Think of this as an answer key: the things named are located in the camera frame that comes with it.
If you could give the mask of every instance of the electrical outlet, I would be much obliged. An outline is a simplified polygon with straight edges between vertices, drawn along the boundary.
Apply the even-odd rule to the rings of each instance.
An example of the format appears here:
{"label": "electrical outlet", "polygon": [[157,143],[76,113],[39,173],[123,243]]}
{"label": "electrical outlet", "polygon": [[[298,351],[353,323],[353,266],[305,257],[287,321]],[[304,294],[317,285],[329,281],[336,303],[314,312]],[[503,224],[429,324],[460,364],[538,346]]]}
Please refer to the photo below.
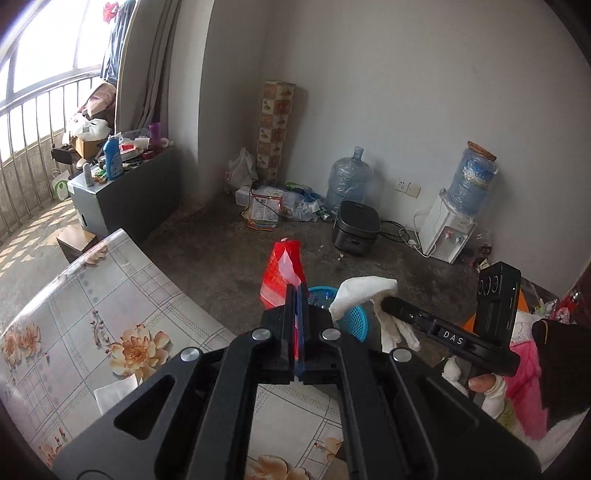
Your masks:
{"label": "electrical outlet", "polygon": [[406,193],[408,191],[409,185],[410,185],[410,182],[403,180],[403,179],[398,179],[398,182],[396,183],[396,189],[399,192]]}
{"label": "electrical outlet", "polygon": [[421,187],[419,187],[416,183],[411,183],[408,185],[407,195],[417,198],[420,192]]}

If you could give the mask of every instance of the metal screw cap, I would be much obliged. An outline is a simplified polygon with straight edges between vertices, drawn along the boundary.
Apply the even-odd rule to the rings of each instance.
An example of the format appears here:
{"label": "metal screw cap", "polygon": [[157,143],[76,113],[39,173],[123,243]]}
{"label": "metal screw cap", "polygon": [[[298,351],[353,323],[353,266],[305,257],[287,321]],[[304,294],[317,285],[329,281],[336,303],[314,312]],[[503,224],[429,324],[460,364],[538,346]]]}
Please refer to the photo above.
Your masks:
{"label": "metal screw cap", "polygon": [[254,332],[252,332],[252,338],[262,342],[263,340],[267,340],[271,337],[271,332],[266,328],[257,328]]}
{"label": "metal screw cap", "polygon": [[392,358],[397,362],[410,362],[410,359],[413,357],[412,353],[406,350],[405,348],[397,348],[395,351],[392,352]]}
{"label": "metal screw cap", "polygon": [[199,358],[201,353],[194,346],[190,346],[181,352],[181,360],[183,362],[193,362]]}
{"label": "metal screw cap", "polygon": [[338,340],[340,338],[340,331],[336,328],[327,328],[322,332],[322,338],[329,341]]}

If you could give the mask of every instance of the window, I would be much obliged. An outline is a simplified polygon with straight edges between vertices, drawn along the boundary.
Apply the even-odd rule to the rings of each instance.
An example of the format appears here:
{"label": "window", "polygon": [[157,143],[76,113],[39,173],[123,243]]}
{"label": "window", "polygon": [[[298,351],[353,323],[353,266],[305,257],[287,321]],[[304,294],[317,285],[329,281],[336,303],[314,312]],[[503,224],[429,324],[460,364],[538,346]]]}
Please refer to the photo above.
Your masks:
{"label": "window", "polygon": [[27,25],[15,53],[14,86],[7,92],[8,63],[0,71],[0,105],[44,80],[100,69],[111,24],[103,21],[105,0],[51,0]]}

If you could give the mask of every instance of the concrete floor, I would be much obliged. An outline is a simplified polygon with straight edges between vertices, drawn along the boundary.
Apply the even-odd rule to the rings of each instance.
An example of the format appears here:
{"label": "concrete floor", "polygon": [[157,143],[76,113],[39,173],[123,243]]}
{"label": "concrete floor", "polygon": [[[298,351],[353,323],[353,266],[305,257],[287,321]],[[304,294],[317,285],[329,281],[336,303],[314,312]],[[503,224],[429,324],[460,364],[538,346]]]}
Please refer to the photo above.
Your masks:
{"label": "concrete floor", "polygon": [[68,262],[57,234],[78,223],[72,200],[49,203],[0,245],[0,323],[8,324]]}
{"label": "concrete floor", "polygon": [[[308,285],[338,287],[364,275],[396,278],[402,299],[461,325],[476,310],[476,274],[464,265],[426,259],[404,244],[379,237],[366,257],[354,257],[332,245],[331,223],[281,222],[274,232],[246,227],[242,208],[221,195],[182,220],[170,220],[154,232],[142,250],[190,298],[236,334],[257,327],[263,305],[261,277],[273,243],[301,241],[301,261]],[[379,324],[371,304],[367,344],[380,349]],[[421,337],[420,355],[435,364],[446,353]]]}

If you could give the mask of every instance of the floral tablecloth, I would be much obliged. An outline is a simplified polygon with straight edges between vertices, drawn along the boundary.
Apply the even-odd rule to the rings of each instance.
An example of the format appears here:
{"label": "floral tablecloth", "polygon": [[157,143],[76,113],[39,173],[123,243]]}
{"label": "floral tablecloth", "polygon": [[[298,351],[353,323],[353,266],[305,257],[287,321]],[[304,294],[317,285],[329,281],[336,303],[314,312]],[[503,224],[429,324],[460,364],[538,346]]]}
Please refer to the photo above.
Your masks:
{"label": "floral tablecloth", "polygon": [[[97,388],[127,375],[147,378],[185,347],[211,351],[234,338],[123,230],[70,265],[0,332],[1,401],[48,466],[99,418]],[[246,474],[321,478],[341,440],[334,399],[299,383],[260,385]]]}

